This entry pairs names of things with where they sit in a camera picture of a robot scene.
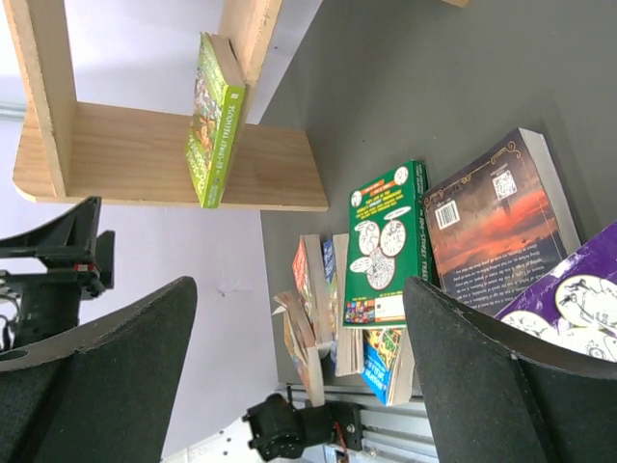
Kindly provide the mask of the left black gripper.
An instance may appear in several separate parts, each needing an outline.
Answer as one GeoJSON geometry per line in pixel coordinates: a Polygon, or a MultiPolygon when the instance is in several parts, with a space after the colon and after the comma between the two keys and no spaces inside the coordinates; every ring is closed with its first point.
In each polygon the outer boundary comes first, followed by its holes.
{"type": "Polygon", "coordinates": [[[50,338],[78,325],[84,300],[115,286],[114,231],[96,236],[102,199],[90,196],[63,215],[1,240],[2,259],[35,258],[43,273],[1,271],[1,300],[16,314],[4,333],[16,338],[50,338]]]}

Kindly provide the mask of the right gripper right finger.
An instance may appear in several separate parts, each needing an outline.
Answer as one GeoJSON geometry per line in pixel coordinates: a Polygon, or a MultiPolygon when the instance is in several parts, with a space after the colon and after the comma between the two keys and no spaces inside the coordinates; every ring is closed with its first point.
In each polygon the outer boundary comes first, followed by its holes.
{"type": "Polygon", "coordinates": [[[410,277],[404,309],[442,462],[613,462],[616,366],[410,277]]]}

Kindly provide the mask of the orange 78-Storey Treehouse book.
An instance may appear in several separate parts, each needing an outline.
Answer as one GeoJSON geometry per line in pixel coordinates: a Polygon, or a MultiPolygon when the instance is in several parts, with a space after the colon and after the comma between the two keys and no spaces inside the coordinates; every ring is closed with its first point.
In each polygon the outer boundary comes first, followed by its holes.
{"type": "Polygon", "coordinates": [[[292,260],[292,272],[317,345],[328,349],[334,340],[334,319],[318,234],[300,236],[292,260]]]}

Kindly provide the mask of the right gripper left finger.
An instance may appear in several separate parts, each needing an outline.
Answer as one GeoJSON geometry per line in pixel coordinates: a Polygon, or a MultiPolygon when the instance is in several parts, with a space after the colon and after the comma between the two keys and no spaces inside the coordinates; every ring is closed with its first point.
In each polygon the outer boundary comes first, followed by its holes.
{"type": "Polygon", "coordinates": [[[184,276],[1,356],[4,462],[157,462],[194,325],[184,276]]]}

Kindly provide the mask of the yellow 130-Storey Treehouse book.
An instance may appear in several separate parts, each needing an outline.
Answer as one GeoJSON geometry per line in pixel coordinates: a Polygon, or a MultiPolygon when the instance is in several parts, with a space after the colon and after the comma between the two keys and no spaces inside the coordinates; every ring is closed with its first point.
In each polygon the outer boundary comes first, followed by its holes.
{"type": "Polygon", "coordinates": [[[323,371],[318,345],[299,295],[295,291],[277,294],[279,306],[273,315],[283,319],[283,340],[291,361],[314,407],[325,404],[323,371]]]}

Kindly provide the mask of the dark green 104-Storey Treehouse book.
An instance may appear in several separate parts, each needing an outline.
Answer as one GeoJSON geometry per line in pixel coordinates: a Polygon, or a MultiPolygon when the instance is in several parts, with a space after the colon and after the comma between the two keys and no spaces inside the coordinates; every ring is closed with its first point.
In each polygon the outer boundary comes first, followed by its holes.
{"type": "Polygon", "coordinates": [[[345,327],[402,326],[406,280],[432,278],[426,190],[425,164],[409,160],[350,193],[345,327]]]}

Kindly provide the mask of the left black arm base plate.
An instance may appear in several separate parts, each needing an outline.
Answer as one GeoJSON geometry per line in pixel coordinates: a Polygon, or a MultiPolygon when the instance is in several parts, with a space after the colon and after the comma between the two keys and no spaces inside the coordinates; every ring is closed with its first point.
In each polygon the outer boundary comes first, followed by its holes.
{"type": "Polygon", "coordinates": [[[333,443],[342,449],[362,450],[361,407],[355,403],[339,401],[330,402],[329,405],[335,430],[333,443]]]}

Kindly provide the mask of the lime green 65-Storey Treehouse book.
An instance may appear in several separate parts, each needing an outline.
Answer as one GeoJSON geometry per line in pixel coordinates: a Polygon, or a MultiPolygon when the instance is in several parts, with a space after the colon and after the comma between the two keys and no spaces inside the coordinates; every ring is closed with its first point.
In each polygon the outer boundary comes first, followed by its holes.
{"type": "Polygon", "coordinates": [[[245,94],[245,78],[230,40],[202,32],[184,153],[203,208],[217,208],[223,197],[245,94]]]}

